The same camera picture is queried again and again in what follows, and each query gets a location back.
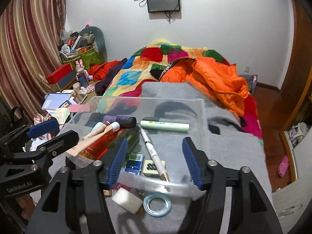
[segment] pink slipper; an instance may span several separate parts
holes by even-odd
[[[280,163],[277,169],[278,176],[283,177],[287,171],[288,166],[289,166],[288,157],[284,156],[282,162]]]

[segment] pen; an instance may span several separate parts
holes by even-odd
[[[168,173],[160,161],[160,158],[159,158],[159,156],[158,156],[158,154],[154,148],[153,142],[152,142],[151,138],[149,137],[149,133],[144,129],[140,129],[140,132],[141,132],[141,135],[143,137],[147,151],[149,152],[149,155],[151,156],[151,159],[153,160],[159,175],[161,176],[161,178],[164,181],[169,182],[170,180],[169,180]]]

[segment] plastic storage box lid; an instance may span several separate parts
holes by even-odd
[[[90,112],[78,112],[60,131],[60,134],[74,130],[80,139],[88,134],[104,115],[125,115],[136,117],[138,125],[144,117],[154,117],[160,121],[172,121],[189,124],[188,132],[146,129],[153,141],[160,159],[166,162],[170,182],[159,178],[146,177],[126,173],[124,168],[118,182],[126,186],[150,192],[161,192],[181,197],[193,197],[199,193],[193,184],[183,152],[182,140],[189,136],[198,149],[209,156],[209,145],[206,141],[207,119],[203,99],[159,99],[140,97],[93,97],[86,103]],[[150,160],[142,136],[134,152],[144,154]],[[65,153],[78,168],[92,163],[82,156],[73,157]]]

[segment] curtain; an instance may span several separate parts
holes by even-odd
[[[30,120],[51,91],[46,76],[62,65],[64,22],[65,0],[11,0],[0,17],[0,96]]]

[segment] patchwork quilt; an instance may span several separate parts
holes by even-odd
[[[158,43],[135,52],[114,77],[103,96],[140,97],[145,82],[156,82],[150,74],[154,68],[165,69],[168,63],[178,58],[212,57],[217,62],[230,65],[218,52],[208,48],[190,48],[168,43]],[[262,139],[255,100],[249,95],[244,100],[247,126],[243,129]]]

